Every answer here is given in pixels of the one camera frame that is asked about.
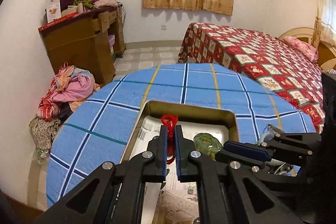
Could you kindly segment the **pink pillow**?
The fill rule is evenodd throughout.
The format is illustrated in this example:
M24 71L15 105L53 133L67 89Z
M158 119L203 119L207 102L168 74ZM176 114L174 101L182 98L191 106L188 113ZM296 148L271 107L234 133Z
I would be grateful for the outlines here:
M301 52L310 62L317 63L318 50L315 47L293 36L285 36L283 40L286 44Z

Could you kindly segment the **brown wooden desk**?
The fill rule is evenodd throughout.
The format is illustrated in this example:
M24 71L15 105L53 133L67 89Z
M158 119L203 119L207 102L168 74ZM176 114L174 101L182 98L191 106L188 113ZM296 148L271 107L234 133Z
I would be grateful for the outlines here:
M54 72L68 63L90 71L99 85L110 83L115 68L108 36L115 36L117 56L125 50L121 8L92 9L39 32Z

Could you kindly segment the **blue plaid tablecloth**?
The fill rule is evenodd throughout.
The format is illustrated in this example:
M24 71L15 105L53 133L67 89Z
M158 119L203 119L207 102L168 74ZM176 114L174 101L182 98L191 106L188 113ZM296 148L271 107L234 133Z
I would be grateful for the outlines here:
M220 65L175 64L144 69L105 85L64 123L52 145L46 177L53 205L105 161L119 163L142 109L163 103L178 119L186 106L235 115L239 138L255 143L268 124L287 133L314 132L307 114L275 92Z

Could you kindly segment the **dark green jade bangle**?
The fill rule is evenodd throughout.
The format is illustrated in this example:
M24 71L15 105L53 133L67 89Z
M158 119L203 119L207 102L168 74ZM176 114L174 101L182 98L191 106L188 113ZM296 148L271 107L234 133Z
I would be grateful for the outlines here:
M213 160L215 160L215 155L223 149L221 142L209 133L198 133L194 136L193 142L197 151L206 154Z

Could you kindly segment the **red tassel charm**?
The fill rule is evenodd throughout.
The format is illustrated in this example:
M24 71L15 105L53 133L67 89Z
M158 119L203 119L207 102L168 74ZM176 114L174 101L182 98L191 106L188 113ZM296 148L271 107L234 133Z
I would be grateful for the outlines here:
M175 126L178 117L175 115L165 114L161 117L161 122L167 127L167 164L171 164L175 160Z

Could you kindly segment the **cream wooden headboard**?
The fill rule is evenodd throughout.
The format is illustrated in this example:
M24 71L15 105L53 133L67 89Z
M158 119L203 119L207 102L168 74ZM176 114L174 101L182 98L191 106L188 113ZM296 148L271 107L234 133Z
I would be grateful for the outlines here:
M336 60L335 60L335 47L332 47L330 44L320 41L317 46L313 45L314 40L314 28L310 27L297 27L288 30L283 33L278 38L282 40L285 36L293 36L303 42L307 42L311 46L317 48L319 59L317 64L324 70L328 71L330 69L335 70Z

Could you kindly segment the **white product box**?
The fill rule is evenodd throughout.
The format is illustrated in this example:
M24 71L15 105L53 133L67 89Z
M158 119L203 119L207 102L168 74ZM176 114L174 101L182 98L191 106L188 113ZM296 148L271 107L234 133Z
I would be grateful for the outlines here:
M46 0L47 22L61 18L60 0Z

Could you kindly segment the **purple storage box in desk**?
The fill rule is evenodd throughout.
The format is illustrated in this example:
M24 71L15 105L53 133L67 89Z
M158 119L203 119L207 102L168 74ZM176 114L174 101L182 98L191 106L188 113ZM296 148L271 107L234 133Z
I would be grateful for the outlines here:
M113 45L115 43L115 36L114 35L109 35L108 40L109 40L109 46L113 47Z

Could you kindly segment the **long red flat box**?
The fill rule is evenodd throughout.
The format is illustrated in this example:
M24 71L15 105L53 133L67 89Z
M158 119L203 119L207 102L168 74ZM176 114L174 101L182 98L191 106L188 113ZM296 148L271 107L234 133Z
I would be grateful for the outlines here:
M55 20L53 20L52 22L47 23L47 24L45 24L44 26L39 27L39 28L38 28L38 31L39 31L39 32L42 32L43 30L46 30L47 28L50 28L50 27L52 27L52 26L54 26L54 25L56 25L56 24L59 24L59 23L61 23L61 22L66 21L66 20L68 20L68 19L72 19L73 17L75 17L75 16L77 16L77 15L78 15L77 12L73 12L73 13L71 13L71 14L62 16L62 17L59 18L59 19L55 19Z

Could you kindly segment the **red patchwork bed quilt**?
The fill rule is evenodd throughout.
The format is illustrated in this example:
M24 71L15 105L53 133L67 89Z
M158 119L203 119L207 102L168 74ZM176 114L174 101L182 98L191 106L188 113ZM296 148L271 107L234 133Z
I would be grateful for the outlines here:
M216 63L251 78L310 116L322 131L322 69L282 40L260 31L191 23L178 55L179 63L188 61Z

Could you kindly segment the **pink clothes pile on floor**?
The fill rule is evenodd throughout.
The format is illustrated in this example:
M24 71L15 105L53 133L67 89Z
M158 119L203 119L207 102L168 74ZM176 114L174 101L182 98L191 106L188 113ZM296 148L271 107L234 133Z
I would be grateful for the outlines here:
M37 116L50 121L60 115L63 103L68 103L71 111L75 111L100 88L90 71L64 63L39 102Z

